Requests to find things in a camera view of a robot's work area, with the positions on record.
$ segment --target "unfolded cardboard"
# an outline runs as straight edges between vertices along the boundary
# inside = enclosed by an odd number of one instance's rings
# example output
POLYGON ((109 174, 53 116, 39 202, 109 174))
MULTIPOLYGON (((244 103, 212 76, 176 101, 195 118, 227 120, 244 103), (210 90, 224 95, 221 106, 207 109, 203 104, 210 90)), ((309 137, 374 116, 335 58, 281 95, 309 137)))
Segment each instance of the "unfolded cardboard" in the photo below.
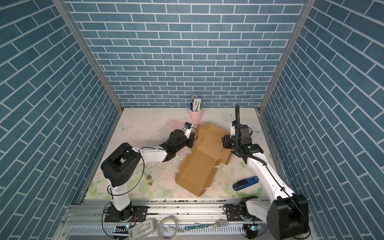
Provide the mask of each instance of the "unfolded cardboard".
POLYGON ((211 186, 220 162, 228 164, 232 153, 224 149, 221 138, 229 132, 210 123, 197 125, 199 136, 191 151, 179 167, 175 181, 196 196, 201 196, 211 186))

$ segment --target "pink bucket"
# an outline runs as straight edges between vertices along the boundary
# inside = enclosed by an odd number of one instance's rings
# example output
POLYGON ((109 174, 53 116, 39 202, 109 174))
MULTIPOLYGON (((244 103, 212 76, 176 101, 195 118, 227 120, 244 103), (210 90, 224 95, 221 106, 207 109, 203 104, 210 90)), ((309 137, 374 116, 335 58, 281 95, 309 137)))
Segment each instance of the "pink bucket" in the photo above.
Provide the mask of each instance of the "pink bucket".
POLYGON ((202 110, 198 112, 192 112, 191 110, 189 110, 189 117, 191 118, 192 123, 199 123, 202 118, 202 110))

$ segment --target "blue brick wall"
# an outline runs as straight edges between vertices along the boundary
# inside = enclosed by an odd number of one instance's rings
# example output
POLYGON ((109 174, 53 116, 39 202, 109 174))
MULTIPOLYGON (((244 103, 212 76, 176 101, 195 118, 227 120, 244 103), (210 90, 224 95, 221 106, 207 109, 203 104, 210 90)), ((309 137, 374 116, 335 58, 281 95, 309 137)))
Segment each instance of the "blue brick wall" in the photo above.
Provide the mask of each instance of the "blue brick wall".
POLYGON ((0 1, 0 239, 50 239, 117 111, 51 0, 0 1))
POLYGON ((124 107, 258 107, 303 2, 66 1, 124 107))
POLYGON ((264 115, 319 239, 384 239, 384 2, 317 0, 264 115))

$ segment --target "robotic arm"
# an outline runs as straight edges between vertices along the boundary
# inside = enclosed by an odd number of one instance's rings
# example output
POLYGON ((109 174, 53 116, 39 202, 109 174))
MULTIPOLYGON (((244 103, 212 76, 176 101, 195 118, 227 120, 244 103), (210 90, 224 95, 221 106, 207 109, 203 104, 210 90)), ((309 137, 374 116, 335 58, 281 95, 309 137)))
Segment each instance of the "robotic arm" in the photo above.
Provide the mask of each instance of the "robotic arm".
POLYGON ((236 105, 236 120, 232 122, 231 135, 222 138, 223 147, 234 149, 238 157, 256 173, 263 184, 270 204, 256 196, 242 198, 240 211, 243 217, 258 217, 268 224, 275 239, 286 239, 308 232, 308 201, 302 194, 295 194, 269 165, 263 150, 252 144, 247 125, 240 124, 240 109, 236 105))
POLYGON ((144 164, 153 161, 167 162, 175 157, 183 147, 192 148, 195 134, 191 133, 191 128, 193 125, 186 122, 182 130, 173 131, 166 142, 156 147, 139 148, 123 143, 104 160, 101 170, 109 182, 107 191, 112 195, 112 207, 120 221, 127 221, 132 216, 132 203, 127 193, 134 187, 128 190, 125 183, 131 177, 139 161, 142 159, 144 164))

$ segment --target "floral tablecloth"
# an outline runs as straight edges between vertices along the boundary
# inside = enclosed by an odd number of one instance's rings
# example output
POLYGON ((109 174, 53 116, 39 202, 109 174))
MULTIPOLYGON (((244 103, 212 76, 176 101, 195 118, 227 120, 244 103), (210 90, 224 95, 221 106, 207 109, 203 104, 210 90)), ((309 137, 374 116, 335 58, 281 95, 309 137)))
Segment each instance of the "floral tablecloth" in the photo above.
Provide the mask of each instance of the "floral tablecloth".
MULTIPOLYGON (((231 122, 235 120, 235 108, 205 108, 202 114, 200 124, 209 122, 227 131, 229 131, 231 122)), ((190 122, 190 119, 188 109, 184 108, 125 108, 103 159, 106 159, 124 142, 135 147, 157 146, 165 142, 173 130, 182 129, 185 122, 190 122)), ((274 167, 255 110, 240 108, 240 122, 247 124, 253 130, 252 142, 261 146, 270 165, 274 167)), ((195 195, 175 183, 175 174, 188 153, 191 153, 190 149, 184 147, 168 162, 147 163, 140 183, 129 193, 129 197, 131 199, 195 198, 195 195)), ((107 193, 108 183, 100 165, 86 193, 85 199, 87 200, 111 199, 107 193)), ((240 191, 233 190, 232 185, 235 182, 256 175, 241 158, 233 155, 228 165, 220 163, 217 168, 211 186, 207 188, 201 198, 241 198, 250 195, 267 197, 261 183, 240 191)), ((128 189, 137 183, 141 173, 142 163, 137 165, 126 183, 128 189)))

